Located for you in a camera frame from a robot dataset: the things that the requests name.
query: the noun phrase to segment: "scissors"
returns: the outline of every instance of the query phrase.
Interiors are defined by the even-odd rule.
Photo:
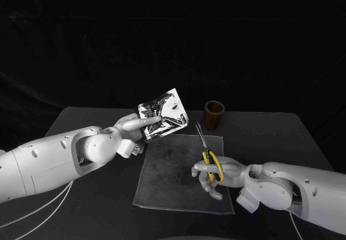
[[[203,137],[203,133],[201,133],[201,128],[200,128],[200,124],[199,122],[196,123],[196,132],[197,132],[197,135],[199,135],[199,138],[200,138],[200,142],[201,142],[201,146],[203,146],[203,152],[201,152],[201,160],[204,162],[204,164],[216,164],[217,166],[217,173],[207,173],[209,175],[209,181],[210,183],[214,181],[222,183],[223,182],[223,172],[222,172],[222,165],[219,163],[219,160],[216,158],[216,155],[214,153],[207,149],[207,145],[206,145],[206,140],[204,140],[204,137]]]

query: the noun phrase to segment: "dark table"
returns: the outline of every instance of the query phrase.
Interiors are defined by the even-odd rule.
[[[131,109],[63,109],[46,136],[89,126],[102,128],[131,114]],[[194,123],[201,111],[187,111],[190,125],[175,134],[196,135]],[[204,135],[223,136],[224,156],[245,165],[281,162],[333,171],[308,131],[295,114],[224,112],[222,124]],[[116,155],[96,171],[72,184],[64,202],[51,218],[24,240],[155,240],[173,236],[204,235],[229,239],[298,239],[286,211],[259,205],[249,213],[236,203],[239,188],[230,188],[235,215],[144,209],[132,205],[145,152],[128,159]],[[63,187],[0,205],[0,225],[38,208]],[[24,220],[0,229],[0,239],[11,240],[46,219],[60,199]],[[346,240],[292,216],[302,239]]]

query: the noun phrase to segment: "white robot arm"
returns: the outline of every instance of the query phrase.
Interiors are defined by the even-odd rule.
[[[33,140],[0,155],[0,203],[47,192],[100,168],[118,153],[128,158],[139,127],[161,117],[122,117],[112,127],[89,126]],[[88,161],[80,164],[79,158]]]
[[[344,174],[278,162],[245,166],[229,157],[217,156],[217,160],[224,176],[222,183],[209,183],[207,172],[219,172],[216,165],[199,162],[191,167],[191,176],[200,172],[200,185],[214,199],[222,199],[214,190],[217,184],[242,188],[236,202],[250,213],[262,203],[346,235]]]

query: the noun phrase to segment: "wire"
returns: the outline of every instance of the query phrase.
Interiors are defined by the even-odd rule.
[[[18,219],[15,219],[14,221],[8,222],[7,224],[1,225],[0,228],[8,226],[10,224],[13,224],[14,222],[17,222],[18,220],[27,218],[30,215],[33,215],[40,209],[43,209],[56,199],[57,197],[63,194],[63,192],[66,191],[67,187],[72,185],[72,182],[66,185],[64,189],[60,191],[59,195],[54,197],[54,199],[47,202],[38,209],[36,209],[33,212],[30,212],[27,215],[24,215],[23,217],[20,217]]]
[[[294,225],[294,228],[295,228],[295,231],[297,231],[298,237],[299,237],[299,239],[302,240],[302,238],[301,238],[301,234],[299,234],[299,231],[298,231],[297,226],[295,226],[295,223],[294,223],[294,218],[292,218],[292,214],[291,214],[291,212],[289,212],[289,219],[291,219],[291,222],[292,222],[292,225]]]
[[[73,181],[72,181],[70,184],[69,184],[69,188],[67,188],[64,197],[63,197],[63,199],[62,199],[62,201],[60,201],[60,203],[59,203],[59,206],[57,206],[56,209],[53,210],[53,212],[51,212],[51,214],[49,215],[49,217],[47,217],[47,218],[44,219],[44,221],[36,226],[36,228],[31,229],[23,236],[20,236],[18,238],[15,238],[15,240],[21,239],[27,234],[30,234],[30,233],[41,226],[41,224],[49,220],[49,218],[53,216],[53,214],[54,214],[54,212],[57,211],[60,205],[63,204],[63,200],[64,200],[64,198],[66,198],[66,196],[67,196],[67,194],[69,194],[70,187],[72,187],[72,183],[73,183]]]

